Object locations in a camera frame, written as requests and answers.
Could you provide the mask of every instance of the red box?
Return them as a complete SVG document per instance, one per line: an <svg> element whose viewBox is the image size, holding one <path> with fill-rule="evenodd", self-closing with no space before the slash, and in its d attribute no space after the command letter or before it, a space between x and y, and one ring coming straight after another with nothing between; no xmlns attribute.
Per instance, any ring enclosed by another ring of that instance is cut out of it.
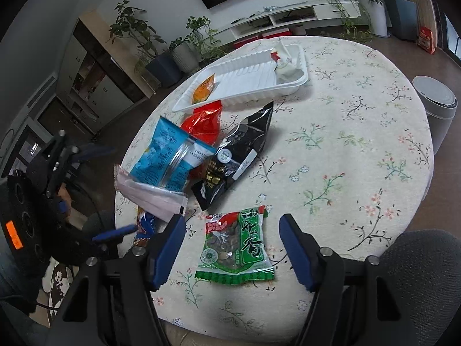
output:
<svg viewBox="0 0 461 346"><path fill-rule="evenodd" d="M258 39L261 39L261 36L259 34L250 36L249 38L241 39L241 40L235 42L233 45L234 45L235 49L238 49L238 48L244 46L245 44L251 43L252 41L256 41Z"/></svg>
<svg viewBox="0 0 461 346"><path fill-rule="evenodd" d="M293 34L288 27L262 34L263 39L277 38L279 36L293 36Z"/></svg>

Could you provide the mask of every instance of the metal screw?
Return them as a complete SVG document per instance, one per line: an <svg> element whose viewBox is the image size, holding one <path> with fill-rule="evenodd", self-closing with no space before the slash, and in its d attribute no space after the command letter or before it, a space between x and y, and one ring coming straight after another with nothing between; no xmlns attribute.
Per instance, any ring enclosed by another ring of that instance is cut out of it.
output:
<svg viewBox="0 0 461 346"><path fill-rule="evenodd" d="M96 257L94 257L94 256L89 257L89 258L87 259L87 265L88 265L89 267L93 267L93 265L96 265L97 262L98 262L98 259L97 259Z"/></svg>
<svg viewBox="0 0 461 346"><path fill-rule="evenodd" d="M378 265L379 264L379 258L375 255L370 255L368 256L368 262L371 264L371 265Z"/></svg>
<svg viewBox="0 0 461 346"><path fill-rule="evenodd" d="M320 249L320 253L322 254L322 256L327 257L333 255L333 250L330 247L322 247Z"/></svg>
<svg viewBox="0 0 461 346"><path fill-rule="evenodd" d="M142 246L133 247L133 255L134 256L142 256L146 253L146 249Z"/></svg>

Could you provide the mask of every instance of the white trash can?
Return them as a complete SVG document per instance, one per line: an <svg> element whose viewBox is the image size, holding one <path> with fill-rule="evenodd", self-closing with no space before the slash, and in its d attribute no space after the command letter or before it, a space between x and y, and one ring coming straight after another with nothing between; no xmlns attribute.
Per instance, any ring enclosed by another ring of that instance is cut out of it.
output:
<svg viewBox="0 0 461 346"><path fill-rule="evenodd" d="M446 85L428 76L414 77L413 86L426 109L435 155L455 116L458 100Z"/></svg>

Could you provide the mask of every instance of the tablecloth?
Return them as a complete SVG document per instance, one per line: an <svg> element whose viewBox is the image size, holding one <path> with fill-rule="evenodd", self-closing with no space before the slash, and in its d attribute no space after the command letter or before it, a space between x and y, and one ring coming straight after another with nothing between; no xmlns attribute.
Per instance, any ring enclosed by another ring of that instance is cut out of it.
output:
<svg viewBox="0 0 461 346"><path fill-rule="evenodd" d="M220 61L272 48L259 40ZM266 205L264 243L275 279L225 286L194 278L203 248L205 212L191 193L187 234L168 283L152 293L160 318L195 332L245 341L284 341L305 322L313 295L298 283L278 235L291 213L300 228L343 257L380 255L410 223L430 182L432 142L424 107L405 75L383 54L351 41L285 37L304 48L309 81L275 100L267 143L215 212ZM176 124L179 86L151 114L122 166L130 170L150 142L160 115ZM225 136L268 100L225 108ZM119 193L117 227L133 223L136 206ZM124 254L133 237L119 248Z"/></svg>

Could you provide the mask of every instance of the dark gray plant pot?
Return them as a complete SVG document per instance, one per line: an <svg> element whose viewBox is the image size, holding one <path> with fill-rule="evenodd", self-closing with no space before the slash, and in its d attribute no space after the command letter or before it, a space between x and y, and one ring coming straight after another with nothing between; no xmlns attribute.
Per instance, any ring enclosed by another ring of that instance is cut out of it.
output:
<svg viewBox="0 0 461 346"><path fill-rule="evenodd" d="M168 52L159 54L155 59L149 62L146 69L155 78L160 80L162 87L168 88L179 82L181 79L181 70Z"/></svg>
<svg viewBox="0 0 461 346"><path fill-rule="evenodd" d="M402 40L416 41L418 14L416 4L408 0L384 0L392 23L392 34Z"/></svg>

